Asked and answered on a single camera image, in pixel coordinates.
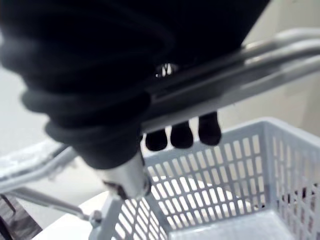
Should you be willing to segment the right robot hand black cloth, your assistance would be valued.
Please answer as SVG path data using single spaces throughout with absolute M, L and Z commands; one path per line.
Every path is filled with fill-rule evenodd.
M 24 106 L 123 199 L 150 191 L 140 150 L 193 145 L 185 110 L 220 96 L 209 78 L 230 63 L 266 0 L 3 0 L 3 67 L 26 85 Z

